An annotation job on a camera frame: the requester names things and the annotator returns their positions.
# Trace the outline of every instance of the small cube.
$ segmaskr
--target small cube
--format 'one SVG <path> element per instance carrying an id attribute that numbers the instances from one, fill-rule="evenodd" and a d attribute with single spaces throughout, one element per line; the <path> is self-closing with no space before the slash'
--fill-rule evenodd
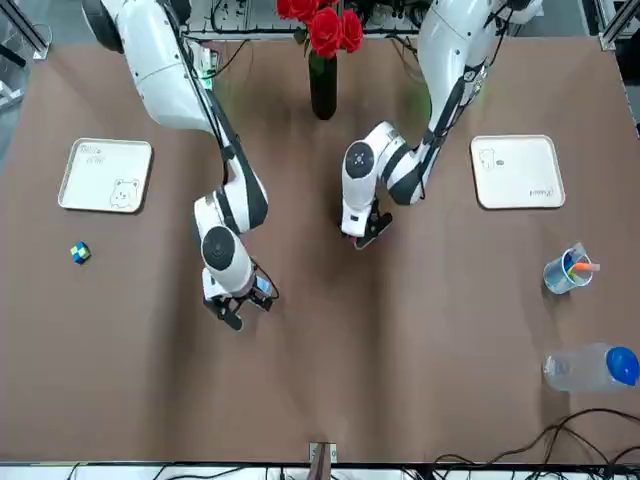
<path id="1" fill-rule="evenodd" d="M 91 252 L 89 251 L 89 247 L 87 247 L 86 243 L 78 242 L 71 247 L 71 256 L 73 257 L 74 262 L 82 265 L 87 261 L 87 258 L 91 256 Z"/>

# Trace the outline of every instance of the table surface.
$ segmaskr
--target table surface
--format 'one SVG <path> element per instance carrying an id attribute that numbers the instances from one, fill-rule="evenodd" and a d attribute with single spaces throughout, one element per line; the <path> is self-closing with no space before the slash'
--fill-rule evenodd
<path id="1" fill-rule="evenodd" d="M 428 96 L 388 41 L 338 64 L 328 122 L 310 111 L 293 42 L 245 48 L 218 80 L 269 194 L 243 241 L 282 292 L 241 333 L 201 303 L 190 212 L 221 180 L 213 139 L 149 119 L 117 54 L 61 48 L 34 67 L 0 180 L 3 460 L 304 461 L 310 441 L 337 443 L 343 462 L 488 460 L 582 408 L 640 412 L 635 391 L 569 396 L 540 372 L 555 348 L 640 351 L 640 142 L 613 54 L 591 38 L 505 41 L 426 201 L 389 206 L 393 225 L 362 252 L 337 227 L 344 151 L 383 119 L 416 142 Z M 565 205 L 480 208 L 471 139 L 534 133 L 555 142 Z M 139 214 L 56 204 L 79 137 L 153 146 Z M 79 240 L 83 266 L 69 254 Z M 551 298 L 542 267 L 578 240 L 603 270 Z M 640 435 L 604 414 L 574 426 L 607 454 Z M 553 456 L 596 460 L 564 437 Z"/>

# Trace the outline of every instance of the black vase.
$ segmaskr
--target black vase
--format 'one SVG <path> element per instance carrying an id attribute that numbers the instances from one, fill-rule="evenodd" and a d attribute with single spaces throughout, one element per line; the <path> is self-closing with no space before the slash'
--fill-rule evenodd
<path id="1" fill-rule="evenodd" d="M 309 88 L 311 108 L 320 120 L 329 120 L 338 102 L 338 58 L 319 57 L 309 53 Z"/>

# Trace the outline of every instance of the red rose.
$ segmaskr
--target red rose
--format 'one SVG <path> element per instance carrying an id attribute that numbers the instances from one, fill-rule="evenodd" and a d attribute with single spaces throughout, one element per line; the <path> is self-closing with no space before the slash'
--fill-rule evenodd
<path id="1" fill-rule="evenodd" d="M 362 24 L 353 10 L 342 13 L 342 46 L 348 53 L 360 48 L 362 43 Z"/>
<path id="2" fill-rule="evenodd" d="M 289 13 L 301 22 L 309 23 L 318 9 L 318 1 L 319 0 L 289 0 Z"/>
<path id="3" fill-rule="evenodd" d="M 276 11 L 278 15 L 280 15 L 280 18 L 293 18 L 291 14 L 291 2 L 289 0 L 277 0 Z"/>
<path id="4" fill-rule="evenodd" d="M 333 58 L 342 42 L 342 22 L 336 11 L 325 7 L 316 13 L 309 26 L 311 46 L 320 57 Z"/>

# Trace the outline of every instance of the plastic bottle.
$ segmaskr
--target plastic bottle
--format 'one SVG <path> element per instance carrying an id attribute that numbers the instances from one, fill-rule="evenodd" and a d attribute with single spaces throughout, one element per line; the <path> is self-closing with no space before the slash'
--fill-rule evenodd
<path id="1" fill-rule="evenodd" d="M 604 343 L 549 355 L 542 371 L 552 388 L 565 392 L 614 392 L 634 387 L 640 376 L 636 355 Z"/>

